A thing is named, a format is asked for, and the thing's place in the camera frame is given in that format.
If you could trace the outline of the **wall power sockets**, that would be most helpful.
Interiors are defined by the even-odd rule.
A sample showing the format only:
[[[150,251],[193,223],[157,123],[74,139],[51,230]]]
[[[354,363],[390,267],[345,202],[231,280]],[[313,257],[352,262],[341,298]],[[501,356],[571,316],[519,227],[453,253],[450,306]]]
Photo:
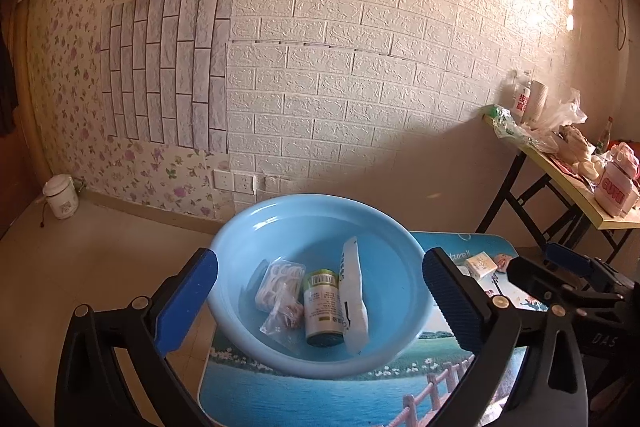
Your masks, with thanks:
[[[257,195],[259,192],[278,194],[281,192],[281,180],[277,176],[242,171],[214,169],[213,184],[216,190],[245,195]]]

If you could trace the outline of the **pink white wipes package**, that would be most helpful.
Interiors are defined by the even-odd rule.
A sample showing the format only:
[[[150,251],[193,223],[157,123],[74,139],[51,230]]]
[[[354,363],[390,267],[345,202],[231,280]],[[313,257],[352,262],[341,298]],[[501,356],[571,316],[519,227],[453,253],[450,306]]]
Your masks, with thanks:
[[[634,150],[620,142],[608,151],[608,160],[594,191],[597,203],[613,218],[626,217],[639,199],[639,159]]]

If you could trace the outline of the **small tissue pack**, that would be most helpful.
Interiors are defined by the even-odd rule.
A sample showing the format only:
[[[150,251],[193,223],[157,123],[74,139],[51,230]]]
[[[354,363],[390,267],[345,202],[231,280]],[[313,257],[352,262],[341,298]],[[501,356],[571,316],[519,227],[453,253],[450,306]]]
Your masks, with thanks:
[[[470,277],[473,277],[476,281],[480,281],[484,277],[490,277],[498,270],[497,263],[485,251],[466,258],[464,265],[468,269]]]

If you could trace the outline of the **yellow folding side table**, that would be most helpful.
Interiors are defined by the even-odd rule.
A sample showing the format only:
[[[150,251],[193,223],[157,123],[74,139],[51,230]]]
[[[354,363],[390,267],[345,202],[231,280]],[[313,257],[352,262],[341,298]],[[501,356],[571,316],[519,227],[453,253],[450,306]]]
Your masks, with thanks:
[[[521,194],[512,192],[512,188],[527,161],[532,162],[542,172],[532,185]],[[561,217],[556,219],[545,230],[541,230],[526,210],[526,204],[539,192],[548,190],[565,207]],[[478,233],[488,231],[503,206],[508,206],[518,216],[526,231],[536,245],[544,248],[552,241],[567,248],[576,248],[587,231],[597,231],[610,246],[610,253],[605,256],[609,265],[626,246],[632,234],[639,232],[639,213],[629,211],[623,218],[614,218],[596,202],[589,190],[586,180],[580,176],[570,176],[560,168],[555,158],[539,152],[529,145],[518,144],[511,166],[503,178],[498,191],[484,214]]]

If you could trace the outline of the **white packet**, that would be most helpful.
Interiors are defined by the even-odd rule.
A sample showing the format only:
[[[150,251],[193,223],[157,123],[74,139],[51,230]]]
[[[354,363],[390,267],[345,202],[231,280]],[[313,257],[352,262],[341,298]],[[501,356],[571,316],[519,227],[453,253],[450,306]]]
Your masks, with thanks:
[[[338,295],[343,315],[343,338],[350,355],[360,355],[369,343],[369,317],[363,300],[358,241],[351,237],[343,245]]]

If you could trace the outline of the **green plastic wrapper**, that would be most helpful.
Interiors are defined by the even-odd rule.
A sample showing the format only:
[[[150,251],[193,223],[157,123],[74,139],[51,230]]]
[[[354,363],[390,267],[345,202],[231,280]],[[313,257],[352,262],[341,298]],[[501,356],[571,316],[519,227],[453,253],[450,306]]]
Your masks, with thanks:
[[[537,145],[537,140],[525,128],[517,124],[509,109],[500,105],[491,105],[486,116],[498,139],[510,141],[518,146]]]

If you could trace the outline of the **clear plastic snack bag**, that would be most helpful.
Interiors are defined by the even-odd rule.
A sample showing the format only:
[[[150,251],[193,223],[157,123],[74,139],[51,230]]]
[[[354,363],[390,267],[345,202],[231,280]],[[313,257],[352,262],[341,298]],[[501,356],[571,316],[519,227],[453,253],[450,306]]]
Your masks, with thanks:
[[[259,329],[262,335],[288,349],[296,347],[303,336],[304,306],[298,293],[295,283],[283,283],[271,298],[268,317]]]

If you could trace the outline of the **clear box of floss picks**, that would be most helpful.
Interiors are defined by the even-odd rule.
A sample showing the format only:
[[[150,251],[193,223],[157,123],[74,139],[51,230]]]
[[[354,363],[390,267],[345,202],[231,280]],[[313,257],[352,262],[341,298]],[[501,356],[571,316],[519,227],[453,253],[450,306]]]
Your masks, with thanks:
[[[305,265],[283,258],[273,260],[268,265],[256,291],[254,299],[256,308],[262,312],[270,312],[283,291],[297,299],[305,273]]]

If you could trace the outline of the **light blue plastic basin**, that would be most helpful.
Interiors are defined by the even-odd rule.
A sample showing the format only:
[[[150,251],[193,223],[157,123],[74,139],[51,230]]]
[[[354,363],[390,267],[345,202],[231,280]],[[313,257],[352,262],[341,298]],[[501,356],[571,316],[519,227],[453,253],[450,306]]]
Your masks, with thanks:
[[[270,262],[307,271],[337,270],[347,239],[357,239],[369,342],[359,355],[344,345],[285,348],[260,330],[267,315],[255,295]],[[215,235],[216,281],[207,297],[218,329],[244,355],[286,376],[355,377],[396,359],[420,336],[433,310],[422,277],[423,248],[384,212],[347,198],[297,194],[267,199],[233,217]]]

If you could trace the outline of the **white bottle red label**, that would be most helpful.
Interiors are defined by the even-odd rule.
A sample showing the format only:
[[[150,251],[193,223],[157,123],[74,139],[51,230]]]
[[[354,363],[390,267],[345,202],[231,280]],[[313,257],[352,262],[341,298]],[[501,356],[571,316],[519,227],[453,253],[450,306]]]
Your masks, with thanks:
[[[530,99],[530,86],[532,78],[530,72],[519,72],[513,80],[513,102],[511,104],[510,113],[517,124],[521,124],[526,107]]]

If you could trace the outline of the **white rice cooker on floor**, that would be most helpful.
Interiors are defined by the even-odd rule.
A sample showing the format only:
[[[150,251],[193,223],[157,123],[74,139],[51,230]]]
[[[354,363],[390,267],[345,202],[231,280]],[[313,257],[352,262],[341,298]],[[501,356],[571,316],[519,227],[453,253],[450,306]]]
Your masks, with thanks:
[[[73,178],[69,174],[52,176],[43,185],[42,194],[52,210],[54,217],[65,220],[73,216],[79,206]]]

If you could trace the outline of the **green white cylindrical bottle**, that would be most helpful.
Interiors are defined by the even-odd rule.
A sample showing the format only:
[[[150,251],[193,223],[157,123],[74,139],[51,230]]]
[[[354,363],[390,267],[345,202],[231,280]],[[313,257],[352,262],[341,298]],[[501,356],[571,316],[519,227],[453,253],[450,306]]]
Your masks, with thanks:
[[[344,326],[336,273],[321,269],[306,275],[303,299],[308,345],[329,348],[342,343]]]

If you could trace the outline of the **small tan round toy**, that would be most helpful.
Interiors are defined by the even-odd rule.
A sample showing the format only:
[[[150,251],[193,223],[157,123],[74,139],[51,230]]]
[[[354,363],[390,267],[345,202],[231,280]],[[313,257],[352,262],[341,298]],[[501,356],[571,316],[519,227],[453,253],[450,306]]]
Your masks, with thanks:
[[[506,254],[497,255],[494,259],[495,264],[497,265],[497,271],[506,273],[506,269],[508,269],[508,265],[512,259],[512,256]]]

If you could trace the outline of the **bag of bread buns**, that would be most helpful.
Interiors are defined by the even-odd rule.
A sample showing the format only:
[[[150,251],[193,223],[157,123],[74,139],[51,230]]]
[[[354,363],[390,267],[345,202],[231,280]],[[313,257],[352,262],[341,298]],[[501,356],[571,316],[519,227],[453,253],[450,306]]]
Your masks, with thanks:
[[[555,149],[553,155],[564,162],[590,183],[596,183],[603,171],[598,167],[592,156],[596,147],[587,139],[580,130],[588,116],[582,110],[582,97],[580,92],[572,88],[570,94],[563,101],[548,103],[542,113],[538,128],[544,132],[544,136],[550,136],[554,140]]]

